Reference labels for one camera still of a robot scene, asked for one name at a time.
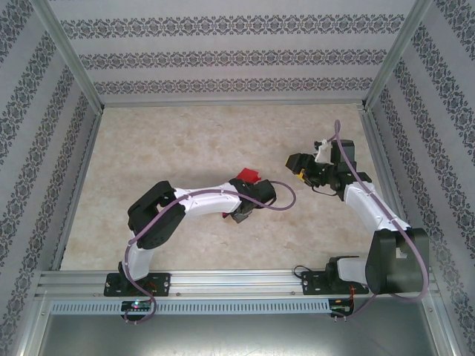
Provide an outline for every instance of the red object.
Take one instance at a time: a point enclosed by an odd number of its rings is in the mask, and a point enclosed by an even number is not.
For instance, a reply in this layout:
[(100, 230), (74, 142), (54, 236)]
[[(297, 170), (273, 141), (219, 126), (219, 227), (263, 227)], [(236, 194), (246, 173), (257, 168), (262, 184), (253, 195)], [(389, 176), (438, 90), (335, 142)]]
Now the red object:
[(256, 183), (261, 180), (259, 177), (259, 172), (253, 171), (249, 168), (244, 168), (236, 177), (237, 179), (242, 179), (244, 182), (247, 183)]

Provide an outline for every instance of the metal base plate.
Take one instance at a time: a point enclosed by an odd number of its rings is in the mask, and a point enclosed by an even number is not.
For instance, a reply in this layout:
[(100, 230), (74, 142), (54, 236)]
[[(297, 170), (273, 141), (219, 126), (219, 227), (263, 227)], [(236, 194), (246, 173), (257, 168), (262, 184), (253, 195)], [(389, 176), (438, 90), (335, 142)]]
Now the metal base plate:
[(330, 285), (327, 282), (325, 271), (303, 271), (301, 277), (304, 295), (349, 294), (351, 286), (355, 289), (355, 294), (370, 292), (368, 288), (355, 282), (339, 280)]
[[(170, 290), (169, 273), (149, 273), (147, 277), (138, 280), (139, 286), (149, 291), (154, 297), (167, 297)], [(109, 273), (105, 280), (105, 297), (142, 297), (138, 291), (120, 273)]]

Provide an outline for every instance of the metal corner post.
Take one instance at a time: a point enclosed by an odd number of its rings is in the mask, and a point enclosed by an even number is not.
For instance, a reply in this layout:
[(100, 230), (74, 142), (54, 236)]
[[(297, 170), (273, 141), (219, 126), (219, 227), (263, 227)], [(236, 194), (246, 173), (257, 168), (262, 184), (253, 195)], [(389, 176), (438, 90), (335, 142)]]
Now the metal corner post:
[(376, 74), (373, 83), (368, 90), (366, 98), (364, 98), (365, 108), (372, 108), (376, 103), (376, 100), (379, 97), (379, 94), (386, 85), (387, 80), (389, 79), (391, 73), (393, 72), (394, 67), (396, 66), (398, 60), (401, 58), (405, 48), (410, 42), (411, 37), (414, 32), (416, 32), (419, 23), (427, 12), (432, 0), (416, 0), (412, 9), (410, 9), (409, 14), (407, 15), (406, 21), (402, 25), (401, 30), (396, 37), (391, 49), (389, 50), (386, 58), (383, 61), (381, 69)]
[(56, 44), (59, 52), (62, 54), (63, 59), (74, 75), (74, 78), (79, 83), (81, 90), (88, 98), (89, 103), (94, 107), (94, 112), (102, 112), (104, 107), (93, 82), (89, 78), (86, 70), (82, 66), (73, 45), (69, 41), (65, 30), (62, 28), (61, 23), (57, 19), (53, 12), (48, 0), (30, 0), (33, 5), (33, 9), (36, 11), (38, 17), (42, 21), (42, 24), (46, 27), (46, 30), (50, 34), (54, 43)]

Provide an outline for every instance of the white object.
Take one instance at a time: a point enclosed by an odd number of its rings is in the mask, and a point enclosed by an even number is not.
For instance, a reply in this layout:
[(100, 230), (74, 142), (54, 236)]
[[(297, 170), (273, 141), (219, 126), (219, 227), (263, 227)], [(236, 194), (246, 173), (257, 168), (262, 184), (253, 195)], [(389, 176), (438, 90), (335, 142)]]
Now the white object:
[[(128, 252), (128, 271), (131, 274), (132, 280), (144, 278), (150, 272), (150, 262), (154, 252), (155, 248), (153, 250), (145, 250), (144, 248), (139, 248), (137, 243), (132, 245)], [(125, 270), (124, 263), (122, 261), (122, 268)]]
[(337, 264), (338, 276), (341, 280), (367, 285), (366, 273), (364, 270), (366, 267), (366, 258), (341, 258), (337, 261)]
[[(175, 188), (174, 195), (180, 198), (184, 195), (194, 193), (195, 191), (204, 191), (208, 189), (216, 189), (219, 191), (235, 191), (236, 188), (230, 183), (224, 183), (217, 187), (198, 188), (198, 189), (182, 189)], [(209, 193), (201, 194), (196, 197), (189, 197), (182, 200), (178, 204), (185, 207), (185, 218), (197, 217), (204, 214), (211, 213), (232, 213), (240, 205), (239, 197), (225, 193)], [(144, 278), (150, 272), (150, 262), (154, 256), (155, 248), (152, 250), (145, 250), (139, 248), (137, 243), (133, 244), (128, 253), (128, 270), (132, 280), (139, 280)], [(122, 268), (125, 269), (125, 261), (122, 261)]]
[(330, 144), (325, 139), (318, 146), (318, 151), (315, 153), (315, 162), (330, 163)]
[(397, 231), (397, 228), (393, 224), (393, 220), (396, 221), (404, 230), (410, 227), (405, 221), (399, 219), (378, 193), (376, 193), (374, 184), (368, 182), (364, 182), (364, 184), (378, 197), (392, 217), (391, 219), (386, 217), (381, 208), (376, 204), (373, 198), (363, 190), (358, 182), (347, 185), (344, 190), (344, 201), (355, 209), (360, 219), (363, 220), (364, 226), (366, 226), (369, 231), (373, 232), (384, 228), (390, 231)]
[[(220, 191), (235, 191), (236, 188), (231, 183), (224, 183), (217, 187), (199, 188), (199, 189), (182, 189), (175, 188), (175, 197), (180, 198), (183, 195), (194, 193), (195, 191), (204, 191), (207, 189), (217, 189)], [(182, 200), (179, 204), (185, 207), (185, 218), (198, 217), (204, 214), (211, 213), (231, 213), (240, 205), (239, 197), (231, 194), (201, 194), (196, 197), (189, 197)]]

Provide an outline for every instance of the yellow part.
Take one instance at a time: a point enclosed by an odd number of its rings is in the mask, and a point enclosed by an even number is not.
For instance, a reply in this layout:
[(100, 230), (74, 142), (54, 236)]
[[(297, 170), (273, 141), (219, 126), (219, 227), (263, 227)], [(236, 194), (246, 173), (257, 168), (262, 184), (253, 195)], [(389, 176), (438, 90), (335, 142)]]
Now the yellow part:
[(305, 170), (302, 169), (302, 170), (300, 171), (300, 173), (297, 174), (297, 177), (298, 177), (299, 180), (301, 180), (302, 182), (305, 182), (305, 179), (304, 179), (304, 172), (305, 172)]

